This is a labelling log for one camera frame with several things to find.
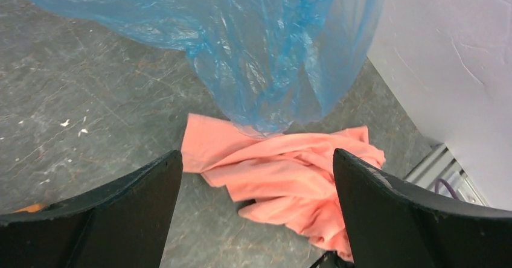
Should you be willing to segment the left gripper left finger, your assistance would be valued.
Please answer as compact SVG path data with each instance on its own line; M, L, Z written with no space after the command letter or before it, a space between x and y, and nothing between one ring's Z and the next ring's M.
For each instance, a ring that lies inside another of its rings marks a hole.
M1 216L2 267L158 267L183 173L171 151L35 212Z

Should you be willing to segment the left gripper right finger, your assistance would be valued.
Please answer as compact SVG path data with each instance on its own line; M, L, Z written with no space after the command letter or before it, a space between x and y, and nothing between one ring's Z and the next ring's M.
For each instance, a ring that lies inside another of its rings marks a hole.
M435 194L346 150L333 174L356 267L510 267L511 212Z

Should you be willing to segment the blue plastic trash bag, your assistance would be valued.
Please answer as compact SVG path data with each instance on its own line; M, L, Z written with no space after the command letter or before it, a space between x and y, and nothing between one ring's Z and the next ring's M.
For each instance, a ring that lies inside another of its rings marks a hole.
M219 109L252 134L327 116L350 90L385 0L31 0L187 55Z

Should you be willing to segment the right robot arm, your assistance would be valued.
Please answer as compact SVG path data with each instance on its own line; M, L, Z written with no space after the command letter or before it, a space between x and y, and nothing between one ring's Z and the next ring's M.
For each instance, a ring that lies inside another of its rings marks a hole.
M343 260L335 251L328 251L318 258L310 268L355 268L355 265Z

